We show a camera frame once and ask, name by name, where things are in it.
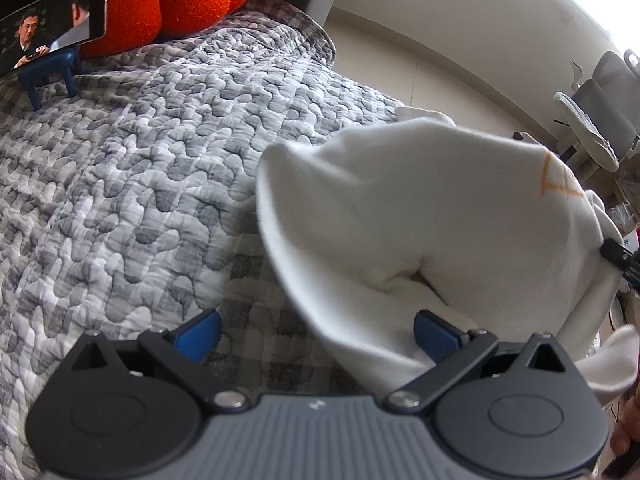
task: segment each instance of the white logo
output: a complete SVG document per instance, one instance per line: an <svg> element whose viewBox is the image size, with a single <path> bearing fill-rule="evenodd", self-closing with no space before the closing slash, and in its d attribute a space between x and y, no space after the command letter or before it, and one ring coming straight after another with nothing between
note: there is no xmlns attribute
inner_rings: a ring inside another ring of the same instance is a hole
<svg viewBox="0 0 640 480"><path fill-rule="evenodd" d="M324 400L322 400L322 399L316 399L313 402L309 403L309 407L312 410L316 410L316 412L318 410L322 410L325 406L326 406L326 402L324 402Z"/></svg>

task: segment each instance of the finger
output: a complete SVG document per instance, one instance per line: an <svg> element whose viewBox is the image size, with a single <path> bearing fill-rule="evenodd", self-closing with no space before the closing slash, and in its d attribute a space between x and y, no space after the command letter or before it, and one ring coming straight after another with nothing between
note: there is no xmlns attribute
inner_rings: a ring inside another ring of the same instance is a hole
<svg viewBox="0 0 640 480"><path fill-rule="evenodd" d="M640 441L640 408L636 403L627 403L622 414L622 424L632 440Z"/></svg>
<svg viewBox="0 0 640 480"><path fill-rule="evenodd" d="M627 451L629 451L629 447L631 446L631 438L629 438L622 425L617 425L616 429L613 430L609 445L613 453L615 453L615 455L617 456L624 455Z"/></svg>

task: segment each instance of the checkered fabric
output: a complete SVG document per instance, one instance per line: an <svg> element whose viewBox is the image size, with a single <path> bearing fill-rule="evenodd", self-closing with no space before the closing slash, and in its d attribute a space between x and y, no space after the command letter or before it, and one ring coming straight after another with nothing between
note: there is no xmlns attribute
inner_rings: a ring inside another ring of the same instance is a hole
<svg viewBox="0 0 640 480"><path fill-rule="evenodd" d="M399 102L332 72L300 10L249 0L194 38L85 63L31 109L0 83L0 472L34 478L29 406L84 330L133 338L204 308L224 335L207 367L255 395L352 392L265 256L262 150L393 121Z"/></svg>

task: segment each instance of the human hand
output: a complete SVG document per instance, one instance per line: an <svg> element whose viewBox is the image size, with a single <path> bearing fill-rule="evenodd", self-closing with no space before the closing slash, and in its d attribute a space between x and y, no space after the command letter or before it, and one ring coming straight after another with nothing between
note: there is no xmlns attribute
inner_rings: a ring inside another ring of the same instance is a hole
<svg viewBox="0 0 640 480"><path fill-rule="evenodd" d="M629 451L631 442L640 442L640 388L625 404L622 417L611 434L609 445L616 455Z"/></svg>
<svg viewBox="0 0 640 480"><path fill-rule="evenodd" d="M15 68L18 68L19 66L22 66L22 65L24 65L24 64L26 64L26 63L28 63L28 62L29 62L29 58L28 58L28 57L26 57L26 56L22 56L22 57L18 60L18 63L16 63L16 64L15 64Z"/></svg>

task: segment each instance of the baseboard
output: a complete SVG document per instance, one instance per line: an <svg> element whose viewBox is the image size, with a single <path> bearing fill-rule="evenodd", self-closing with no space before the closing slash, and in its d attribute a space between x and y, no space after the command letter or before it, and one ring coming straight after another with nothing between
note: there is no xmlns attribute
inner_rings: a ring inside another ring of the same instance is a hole
<svg viewBox="0 0 640 480"><path fill-rule="evenodd" d="M421 57L429 63L450 73L452 76L460 79L460 81L471 86L471 88L477 92L480 92L483 96L489 99L489 101L494 102L516 120L520 121L532 137L534 137L538 142L541 142L546 147L554 151L556 150L556 138L543 128L535 119L498 92L494 87L469 72L469 70L466 70L453 62L448 57L443 56L435 50L432 50L429 47L400 34L399 32L386 28L379 23L372 22L371 20L358 16L357 14L347 12L343 9L338 9L337 7L332 7L329 12L329 19L334 20L335 22L346 23L347 25L351 25L352 27L359 28L360 30L364 30L374 36L382 38L383 40L404 48L412 54L415 54L416 56Z"/></svg>

